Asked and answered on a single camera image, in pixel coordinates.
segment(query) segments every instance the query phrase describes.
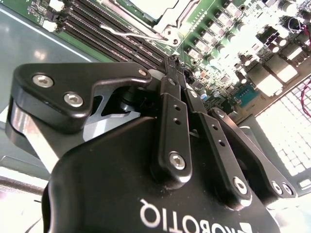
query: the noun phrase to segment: capacitor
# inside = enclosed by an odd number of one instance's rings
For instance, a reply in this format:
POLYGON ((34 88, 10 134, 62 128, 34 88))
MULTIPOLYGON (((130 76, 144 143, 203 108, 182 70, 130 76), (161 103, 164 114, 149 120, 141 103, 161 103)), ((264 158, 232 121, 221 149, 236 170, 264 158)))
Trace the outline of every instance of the capacitor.
POLYGON ((209 56, 209 57, 207 58, 207 62, 208 62, 211 66, 213 66, 213 65, 216 64, 216 59, 215 59, 214 56, 209 56))
POLYGON ((238 77, 241 84, 245 84, 247 82, 246 77, 241 72, 235 71, 235 75, 238 77))
POLYGON ((301 12, 301 17, 306 20, 307 22, 311 23, 311 13, 307 11, 301 12))
POLYGON ((233 43, 235 41, 237 41, 237 36, 233 33, 230 33, 229 35, 227 35, 227 40, 230 42, 230 43, 233 43))
POLYGON ((298 12, 296 4, 289 1, 286 1, 283 4, 282 11, 284 11, 288 16, 295 16, 298 12))
POLYGON ((217 47, 217 51, 220 53, 220 54, 223 54, 225 52, 225 46, 224 45, 219 45, 217 47))
POLYGON ((199 78, 201 76, 201 71, 199 68, 194 68, 193 73, 196 78, 199 78))
POLYGON ((286 45, 287 43, 287 40, 278 36, 276 39, 275 39, 275 43, 277 43, 279 46, 284 46, 286 45))
POLYGON ((270 44, 270 45, 268 46, 268 48, 269 48, 273 53, 278 52, 279 49, 280 49, 280 48, 279 48, 277 45, 275 45, 275 44, 270 44))
POLYGON ((245 55, 241 55, 240 60, 245 66, 249 66, 251 64, 251 61, 245 55))
POLYGON ((239 32, 243 32, 247 29, 247 25, 245 23, 239 23, 237 25, 237 29, 239 30, 239 32))
POLYGON ((199 91, 199 95, 200 95, 201 100, 203 100, 203 101, 207 100, 206 90, 199 91))
POLYGON ((219 97, 220 97, 219 91, 215 91, 215 92, 213 93, 213 97, 214 97, 214 98, 219 98, 219 97))

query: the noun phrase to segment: red wire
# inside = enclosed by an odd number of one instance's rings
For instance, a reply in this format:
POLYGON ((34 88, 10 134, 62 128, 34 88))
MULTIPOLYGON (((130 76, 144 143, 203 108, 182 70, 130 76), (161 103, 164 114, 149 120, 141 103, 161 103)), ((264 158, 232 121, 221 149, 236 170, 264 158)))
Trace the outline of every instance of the red wire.
POLYGON ((309 88, 310 84, 311 84, 311 80, 302 89, 300 103, 301 103, 303 112, 311 118, 311 114, 306 110, 305 103, 304 103, 305 92, 306 92, 306 89, 309 88))
POLYGON ((309 38, 309 46, 311 48, 311 36, 310 36, 310 32, 308 31, 308 28, 306 25, 303 25, 302 27, 302 30, 305 32, 305 34, 307 34, 308 38, 309 38))

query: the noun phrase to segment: gray metal surface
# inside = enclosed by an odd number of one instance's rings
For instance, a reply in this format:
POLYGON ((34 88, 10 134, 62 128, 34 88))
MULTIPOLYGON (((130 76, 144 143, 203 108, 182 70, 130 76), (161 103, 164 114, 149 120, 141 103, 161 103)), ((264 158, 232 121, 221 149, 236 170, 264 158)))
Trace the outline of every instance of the gray metal surface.
MULTIPOLYGON (((96 62, 57 36, 0 5, 0 112, 9 102, 14 69, 25 63, 96 62)), ((0 166, 48 179, 41 161, 14 146, 0 122, 0 166)))

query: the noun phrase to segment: robotiq logo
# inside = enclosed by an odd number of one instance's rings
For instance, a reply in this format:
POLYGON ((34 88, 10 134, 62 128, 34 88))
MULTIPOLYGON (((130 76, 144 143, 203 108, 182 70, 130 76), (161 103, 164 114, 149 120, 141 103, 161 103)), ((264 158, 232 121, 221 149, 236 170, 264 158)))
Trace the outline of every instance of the robotiq logo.
POLYGON ((162 208, 162 214, 154 205, 146 202, 144 199, 141 199, 140 202, 143 206, 140 209, 140 219, 149 228, 162 228, 164 232, 172 233, 253 233, 252 227, 249 223, 241 222, 240 230, 235 230, 227 226, 222 226, 218 223, 209 223, 207 220, 197 221, 194 217, 190 215, 185 215, 182 219, 182 226, 177 224, 177 213, 173 211, 173 224, 169 226, 167 223, 167 210, 162 208), (149 213, 153 212, 153 217, 146 217, 146 211, 149 213), (187 222, 192 222, 192 225, 195 226, 195 229, 192 227, 191 231, 188 229, 187 222))

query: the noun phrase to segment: memory module slot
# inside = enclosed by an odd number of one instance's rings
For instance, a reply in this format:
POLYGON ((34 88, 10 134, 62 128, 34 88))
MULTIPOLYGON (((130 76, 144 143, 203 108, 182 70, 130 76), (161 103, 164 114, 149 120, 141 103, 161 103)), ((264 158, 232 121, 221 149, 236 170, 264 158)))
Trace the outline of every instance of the memory module slot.
POLYGON ((111 41, 107 39, 104 35, 96 34, 96 32, 92 31, 88 26, 83 24, 81 21, 74 19, 72 17, 67 17, 65 20, 62 21, 62 24, 59 24, 59 29, 62 29, 61 25, 67 25, 67 28, 70 27, 74 29, 79 35, 83 36, 84 40, 90 39, 93 43, 97 45, 96 48, 98 49, 98 46, 103 48, 104 50, 110 51, 114 56, 113 58, 120 59, 121 61, 130 61, 130 62, 137 62, 142 64, 148 69, 155 69, 157 65, 150 63, 148 60, 145 60, 138 56, 137 54, 133 54, 133 52, 129 49, 125 49, 124 46, 113 46, 111 41))
POLYGON ((116 46, 116 49, 119 49, 120 51, 125 50, 127 53, 132 53, 133 56, 148 61, 155 67, 160 65, 161 59, 157 59, 154 56, 151 56, 148 52, 145 52, 137 45, 128 43, 127 40, 123 37, 115 36, 108 31, 99 28, 99 24, 97 22, 94 23, 94 19, 86 15, 86 13, 81 11, 77 12, 74 9, 71 9, 68 14, 69 19, 73 21, 77 20, 78 24, 87 26, 94 32, 94 35, 99 36, 99 38, 105 38, 105 40, 108 40, 112 46, 116 46))
POLYGON ((74 37, 80 42, 83 42, 97 52, 109 56, 112 60, 116 62, 131 62, 130 58, 120 55, 117 51, 107 45, 98 43, 92 38, 92 36, 88 35, 87 32, 83 32, 83 30, 81 30, 80 28, 76 28, 74 25, 66 23, 61 28, 59 28, 58 31, 66 32, 70 36, 74 37))
MULTIPOLYGON (((73 9, 76 8, 80 11, 84 11, 85 13, 90 14, 90 17, 93 17, 98 22, 98 24, 103 23, 118 32, 130 32, 128 27, 117 21, 115 18, 111 17, 105 10, 101 9, 89 0, 68 0, 66 6, 73 9)), ((152 46, 144 39, 135 37, 124 38, 126 38, 128 42, 141 47, 142 50, 145 50, 150 56, 154 56, 156 59, 163 60, 163 58, 167 56, 167 54, 152 46)))
MULTIPOLYGON (((99 18, 98 15, 95 15, 94 13, 90 12, 87 9, 83 9, 81 6, 71 6, 70 8, 67 8, 66 12, 68 14, 75 14, 75 15, 80 15, 83 17, 88 23, 93 23, 94 28, 97 28, 101 32, 107 32, 106 30, 100 29, 99 25, 100 24, 105 24, 106 26, 109 26, 113 29, 115 29, 115 25, 111 23, 110 21, 103 20, 102 17, 99 18)), ((160 64, 163 60, 163 56, 158 56, 157 54, 153 53, 150 51, 150 48, 141 44, 135 42, 132 38, 130 37, 122 37, 122 36, 115 36, 112 33, 109 33, 111 37, 116 38, 117 40, 122 41, 122 43, 132 47, 135 51, 139 52, 143 56, 148 56, 149 59, 153 60, 154 63, 160 64)))

